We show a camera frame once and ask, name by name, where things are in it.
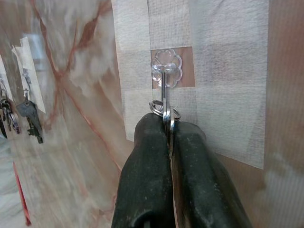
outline marble wall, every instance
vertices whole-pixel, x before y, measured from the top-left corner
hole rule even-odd
[[[303,10],[301,0],[270,1],[264,170],[220,157],[257,228],[304,226]],[[22,134],[8,138],[32,226],[109,228],[133,148],[125,139],[111,1],[0,0],[0,54],[13,104],[24,98],[11,49],[24,36],[35,37],[38,52],[44,143],[27,135],[21,116]]]

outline metal key ring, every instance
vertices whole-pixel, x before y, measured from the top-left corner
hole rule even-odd
[[[163,117],[163,111],[162,111],[162,106],[163,106],[163,102],[159,101],[159,100],[153,100],[152,102],[149,103],[150,109],[151,111],[160,116]],[[181,117],[181,114],[179,113],[179,111],[177,111],[175,108],[173,108],[174,111],[174,120],[178,121]]]

